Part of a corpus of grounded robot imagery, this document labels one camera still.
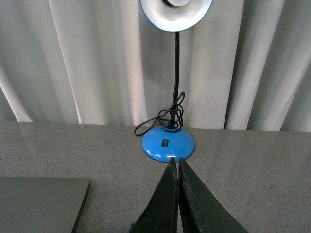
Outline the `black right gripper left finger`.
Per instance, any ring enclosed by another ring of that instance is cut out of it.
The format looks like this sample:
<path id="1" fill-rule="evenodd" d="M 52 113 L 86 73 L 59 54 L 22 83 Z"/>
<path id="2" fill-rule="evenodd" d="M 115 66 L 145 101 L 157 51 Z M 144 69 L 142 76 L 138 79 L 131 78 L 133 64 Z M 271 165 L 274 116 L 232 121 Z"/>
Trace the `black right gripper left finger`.
<path id="1" fill-rule="evenodd" d="M 132 225 L 131 233 L 177 232 L 179 179 L 175 158 L 168 162 L 148 205 Z"/>

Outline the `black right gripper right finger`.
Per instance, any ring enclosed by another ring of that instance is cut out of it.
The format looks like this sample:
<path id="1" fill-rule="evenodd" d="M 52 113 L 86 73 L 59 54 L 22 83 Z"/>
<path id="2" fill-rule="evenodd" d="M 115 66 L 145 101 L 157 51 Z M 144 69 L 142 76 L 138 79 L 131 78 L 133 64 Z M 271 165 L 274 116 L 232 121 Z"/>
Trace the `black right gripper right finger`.
<path id="1" fill-rule="evenodd" d="M 179 210 L 185 233 L 246 233 L 191 169 L 179 159 Z"/>

